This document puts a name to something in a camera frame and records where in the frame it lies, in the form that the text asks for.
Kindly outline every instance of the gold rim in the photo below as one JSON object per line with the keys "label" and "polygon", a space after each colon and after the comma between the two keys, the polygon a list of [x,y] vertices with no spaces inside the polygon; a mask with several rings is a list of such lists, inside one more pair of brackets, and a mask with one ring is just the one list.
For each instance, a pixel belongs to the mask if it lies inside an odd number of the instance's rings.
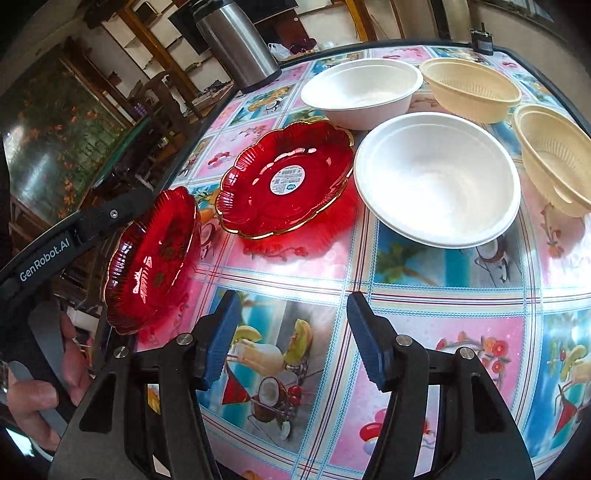
{"label": "gold rim", "polygon": [[221,181],[220,181],[220,193],[218,194],[216,201],[215,201],[215,210],[216,210],[216,216],[217,219],[219,220],[220,226],[228,233],[233,233],[235,235],[238,235],[242,238],[246,238],[247,240],[261,240],[263,238],[267,238],[269,236],[272,235],[281,235],[283,233],[287,233],[287,232],[292,232],[294,230],[297,230],[298,228],[300,228],[301,226],[304,226],[305,224],[307,224],[309,221],[311,221],[312,219],[314,219],[320,212],[324,211],[325,209],[327,209],[330,205],[332,205],[336,199],[338,199],[342,193],[345,191],[345,188],[347,187],[347,184],[349,182],[349,177],[351,176],[351,174],[353,173],[353,165],[351,165],[351,168],[349,169],[349,171],[347,172],[347,175],[345,175],[345,179],[343,181],[343,184],[341,186],[341,188],[339,189],[339,191],[336,193],[336,195],[333,197],[333,199],[331,201],[329,201],[326,205],[323,205],[321,208],[315,210],[314,212],[312,212],[312,214],[308,217],[303,219],[300,223],[298,223],[297,225],[294,225],[293,227],[290,227],[288,229],[285,230],[277,230],[277,231],[273,231],[273,232],[267,232],[267,233],[262,233],[260,235],[247,235],[243,232],[241,232],[240,230],[234,230],[232,228],[229,228],[226,226],[226,224],[224,223],[223,220],[223,214],[220,211],[220,209],[217,206],[217,202],[219,200],[219,196],[222,194],[222,192],[224,191],[223,189],[223,183],[224,180],[226,180],[226,176],[232,171],[232,169],[234,167],[236,167],[236,164],[238,163],[238,159],[242,156],[242,154],[248,150],[249,148],[252,147],[256,147],[263,138],[265,138],[267,135],[276,133],[276,132],[283,132],[283,130],[286,130],[287,128],[291,127],[292,125],[297,125],[297,124],[305,124],[305,125],[313,125],[319,122],[324,122],[326,124],[329,124],[331,127],[333,127],[335,130],[340,130],[343,131],[347,134],[347,136],[349,137],[349,148],[353,151],[353,134],[347,130],[346,128],[343,127],[339,127],[338,125],[335,125],[333,122],[331,122],[330,120],[317,120],[316,122],[305,122],[305,121],[298,121],[298,122],[293,122],[292,124],[287,125],[286,127],[283,128],[277,128],[275,130],[271,130],[270,132],[267,132],[265,135],[263,135],[261,138],[259,138],[259,140],[251,145],[250,147],[246,147],[244,150],[242,150],[240,152],[240,154],[236,157],[236,160],[234,162],[234,165],[223,175]]}

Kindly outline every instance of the garden painting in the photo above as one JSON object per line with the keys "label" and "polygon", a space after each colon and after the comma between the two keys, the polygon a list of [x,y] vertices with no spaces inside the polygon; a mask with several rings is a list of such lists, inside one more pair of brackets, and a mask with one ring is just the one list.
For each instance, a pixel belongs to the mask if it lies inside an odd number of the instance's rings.
{"label": "garden painting", "polygon": [[79,208],[125,130],[51,50],[0,98],[12,194],[54,225]]}

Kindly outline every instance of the white bowl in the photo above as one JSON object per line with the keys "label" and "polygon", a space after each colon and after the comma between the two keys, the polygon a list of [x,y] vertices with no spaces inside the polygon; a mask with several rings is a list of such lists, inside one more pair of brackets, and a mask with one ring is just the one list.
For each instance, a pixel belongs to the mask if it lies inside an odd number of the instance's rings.
{"label": "white bowl", "polygon": [[445,113],[409,113],[370,132],[355,155],[355,183],[384,224],[433,247],[468,248],[505,232],[521,186],[502,145]]}
{"label": "white bowl", "polygon": [[304,85],[301,99],[333,123],[371,130],[408,111],[423,84],[418,68],[403,61],[361,59],[325,70]]}

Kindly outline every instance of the plastic bag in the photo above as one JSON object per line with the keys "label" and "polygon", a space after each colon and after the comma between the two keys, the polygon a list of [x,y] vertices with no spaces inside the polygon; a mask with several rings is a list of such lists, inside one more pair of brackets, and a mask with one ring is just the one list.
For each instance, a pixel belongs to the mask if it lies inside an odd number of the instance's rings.
{"label": "plastic bag", "polygon": [[280,43],[269,43],[269,51],[277,60],[285,60],[291,52]]}

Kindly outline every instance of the thermos lid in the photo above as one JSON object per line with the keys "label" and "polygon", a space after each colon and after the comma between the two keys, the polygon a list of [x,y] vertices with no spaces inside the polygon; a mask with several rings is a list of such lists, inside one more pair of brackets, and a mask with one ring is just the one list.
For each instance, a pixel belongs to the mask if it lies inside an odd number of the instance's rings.
{"label": "thermos lid", "polygon": [[204,19],[210,13],[219,10],[221,7],[233,4],[234,0],[191,0],[191,13],[195,23]]}

